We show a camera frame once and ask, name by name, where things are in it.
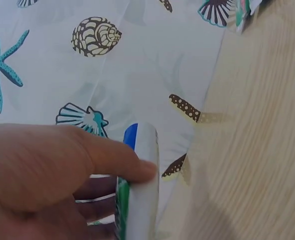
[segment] light wood grain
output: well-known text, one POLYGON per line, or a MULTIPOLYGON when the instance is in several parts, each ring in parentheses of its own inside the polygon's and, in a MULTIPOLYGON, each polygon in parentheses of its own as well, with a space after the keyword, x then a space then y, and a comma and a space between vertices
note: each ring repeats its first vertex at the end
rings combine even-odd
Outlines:
POLYGON ((159 230, 168 240, 295 240, 295 0, 226 32, 205 112, 159 230))

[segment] conch shell print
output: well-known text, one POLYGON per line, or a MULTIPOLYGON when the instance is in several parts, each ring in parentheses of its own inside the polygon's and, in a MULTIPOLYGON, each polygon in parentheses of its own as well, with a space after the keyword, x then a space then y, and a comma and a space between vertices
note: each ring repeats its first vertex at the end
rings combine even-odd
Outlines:
POLYGON ((35 3, 37 3, 39 0, 18 0, 17 1, 17 6, 19 8, 27 8, 35 3))
POLYGON ((86 57, 101 56, 111 51, 122 33, 104 17, 89 17, 73 31, 73 49, 86 57))
POLYGON ((222 113, 201 112, 183 98, 175 94, 171 94, 168 98, 181 114, 188 117, 189 120, 192 120, 195 123, 211 124, 223 121, 224 115, 222 113))
POLYGON ((197 12, 204 21, 225 28, 235 23, 236 0, 206 0, 197 12))

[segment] teal starfish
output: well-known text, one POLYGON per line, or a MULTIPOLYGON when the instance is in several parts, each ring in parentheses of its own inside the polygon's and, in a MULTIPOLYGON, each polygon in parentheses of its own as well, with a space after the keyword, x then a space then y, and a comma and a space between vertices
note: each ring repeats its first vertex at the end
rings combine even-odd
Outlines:
MULTIPOLYGON (((8 65, 4 63, 4 61, 9 56, 14 54, 22 46, 29 32, 30 30, 26 30, 23 33, 23 35, 19 38, 17 43, 13 47, 8 49, 5 53, 3 53, 2 55, 1 55, 1 44, 0 44, 0 71, 4 74, 4 76, 7 77, 7 79, 9 79, 12 83, 14 83, 15 85, 19 87, 23 86, 22 80, 11 67, 9 67, 8 65)), ((2 112, 2 108, 3 108, 3 96, 2 96, 2 90, 0 85, 0 113, 2 112)))

